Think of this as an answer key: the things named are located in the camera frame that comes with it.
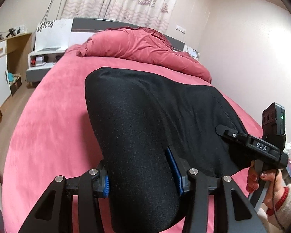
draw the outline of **bed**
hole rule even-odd
[[[7,233],[16,233],[49,183],[57,176],[80,176],[102,159],[87,113],[84,81],[101,67],[125,68],[162,75],[191,85],[210,85],[209,71],[151,29],[118,29],[97,33],[83,45],[70,47],[29,99],[12,136],[2,187]],[[261,137],[262,128],[224,95],[248,133]],[[233,176],[247,195],[247,169]],[[105,232],[113,232],[108,200],[100,201]],[[213,232],[210,200],[208,232]],[[78,232],[73,209],[74,232]],[[181,232],[184,220],[167,233]]]

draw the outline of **black garment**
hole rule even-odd
[[[116,233],[156,233],[184,217],[186,207],[164,155],[168,145],[208,176],[232,175],[250,166],[251,159],[236,144],[215,133],[219,124],[247,132],[214,87],[103,67],[87,76],[85,97],[109,174]]]

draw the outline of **red cuff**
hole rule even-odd
[[[275,205],[276,211],[278,211],[278,209],[280,209],[280,207],[283,205],[283,203],[285,202],[285,200],[288,196],[288,193],[289,193],[289,187],[285,187],[285,192],[283,193],[283,196]],[[274,214],[274,209],[267,209],[266,214],[268,216],[272,216]]]

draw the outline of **blue object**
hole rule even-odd
[[[169,147],[166,149],[166,158],[169,163],[171,173],[176,184],[177,192],[179,196],[181,197],[182,194],[184,193],[184,190],[182,187],[182,177]]]
[[[107,198],[108,195],[109,195],[109,191],[110,191],[110,186],[109,186],[109,176],[106,175],[105,176],[105,188],[104,188],[104,191],[103,191],[103,197],[104,198]]]
[[[12,82],[14,80],[14,76],[12,73],[8,73],[8,78],[9,78],[9,82]]]

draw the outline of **hand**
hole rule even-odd
[[[270,209],[273,208],[272,204],[272,196],[273,196],[273,187],[275,185],[275,191],[274,191],[274,205],[282,198],[284,192],[285,192],[285,187],[283,185],[283,180],[282,180],[282,173],[279,171],[276,177],[276,183],[274,184],[275,180],[275,174],[276,170],[268,170],[263,173],[261,173],[260,178],[265,181],[270,181],[269,188],[267,190],[265,199],[263,203]],[[255,190],[259,188],[258,184],[258,174],[255,171],[254,167],[250,167],[248,170],[248,178],[247,178],[247,191],[249,193],[253,193]]]

